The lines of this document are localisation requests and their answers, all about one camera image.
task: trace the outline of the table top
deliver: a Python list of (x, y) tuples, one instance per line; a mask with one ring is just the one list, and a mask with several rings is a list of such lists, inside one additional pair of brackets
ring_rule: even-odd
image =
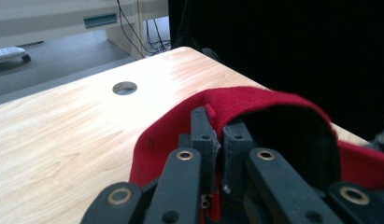
[[(137, 90), (115, 94), (124, 81)], [(0, 105), (0, 223), (80, 222), (103, 188), (128, 180), (151, 123), (199, 91), (240, 85), (263, 88), (180, 48)]]

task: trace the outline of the black backdrop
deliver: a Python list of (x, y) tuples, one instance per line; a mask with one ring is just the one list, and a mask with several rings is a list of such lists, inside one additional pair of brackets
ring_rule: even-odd
[(211, 48), (227, 66), (304, 96), (366, 139), (384, 128), (384, 0), (168, 4), (174, 47)]

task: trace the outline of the red fabric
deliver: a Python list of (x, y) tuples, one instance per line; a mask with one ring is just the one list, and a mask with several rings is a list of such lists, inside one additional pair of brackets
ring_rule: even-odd
[[(221, 142), (222, 129), (239, 115), (274, 105), (298, 105), (317, 111), (328, 123), (328, 116), (316, 105), (294, 94), (252, 87), (234, 87), (202, 91), (171, 109), (139, 137), (134, 151), (130, 181), (139, 186), (157, 178), (168, 154), (178, 147), (180, 133), (191, 131), (191, 111), (204, 105), (212, 127)], [(384, 153), (338, 141), (343, 179), (369, 189), (384, 188)], [(214, 197), (214, 220), (220, 218), (219, 196)]]

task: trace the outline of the gray floor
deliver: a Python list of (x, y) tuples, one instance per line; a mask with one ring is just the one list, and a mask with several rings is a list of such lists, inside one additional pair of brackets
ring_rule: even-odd
[[(169, 40), (168, 18), (156, 23), (162, 40)], [(153, 21), (149, 21), (149, 34), (152, 42), (159, 40)], [(156, 51), (148, 43), (145, 46), (150, 52)], [(107, 40), (104, 30), (22, 47), (32, 61), (0, 63), (0, 104), (135, 61)]]

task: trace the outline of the light wood surface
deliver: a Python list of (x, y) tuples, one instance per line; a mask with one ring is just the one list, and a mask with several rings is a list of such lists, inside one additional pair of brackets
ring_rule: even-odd
[[(114, 94), (123, 81), (137, 90)], [(104, 187), (128, 180), (151, 123), (199, 91), (239, 85), (261, 87), (181, 48), (0, 105), (0, 223), (80, 222)]]

